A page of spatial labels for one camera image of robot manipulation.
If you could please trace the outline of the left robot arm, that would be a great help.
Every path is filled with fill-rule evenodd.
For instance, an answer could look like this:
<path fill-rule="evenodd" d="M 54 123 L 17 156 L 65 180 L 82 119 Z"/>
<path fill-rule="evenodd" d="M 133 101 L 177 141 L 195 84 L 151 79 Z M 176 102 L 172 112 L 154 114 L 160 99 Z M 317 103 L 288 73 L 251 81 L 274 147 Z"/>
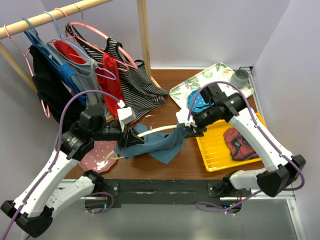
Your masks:
<path fill-rule="evenodd" d="M 29 187 L 15 200 L 6 200 L 0 209 L 30 237 L 41 236 L 54 217 L 77 199 L 99 196 L 105 187 L 104 178 L 87 170 L 67 188 L 54 193 L 64 177 L 94 148 L 96 141 L 117 141 L 121 147 L 143 143 L 131 127 L 135 113 L 131 107 L 117 110 L 118 119 L 108 123 L 99 105 L 90 105 L 79 120 L 58 138 L 57 148 Z"/>

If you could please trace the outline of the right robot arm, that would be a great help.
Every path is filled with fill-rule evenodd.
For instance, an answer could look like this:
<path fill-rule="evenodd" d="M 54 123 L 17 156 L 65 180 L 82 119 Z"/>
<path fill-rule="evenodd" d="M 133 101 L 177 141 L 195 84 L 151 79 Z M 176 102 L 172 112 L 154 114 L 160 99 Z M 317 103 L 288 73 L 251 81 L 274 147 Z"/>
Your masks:
<path fill-rule="evenodd" d="M 230 197 L 241 189 L 259 188 L 269 197 L 277 196 L 281 191 L 289 190 L 289 185 L 297 178 L 301 179 L 300 188 L 305 184 L 302 170 L 305 158 L 293 155 L 280 144 L 258 119 L 250 104 L 235 85 L 236 90 L 226 95 L 219 87 L 221 81 L 214 81 L 201 87 L 196 94 L 201 95 L 208 108 L 194 112 L 185 107 L 176 113 L 179 123 L 189 127 L 189 136 L 200 137 L 206 127 L 218 120 L 231 124 L 249 143 L 260 157 L 264 167 L 259 170 L 238 170 L 227 177 L 223 183 L 223 192 Z"/>

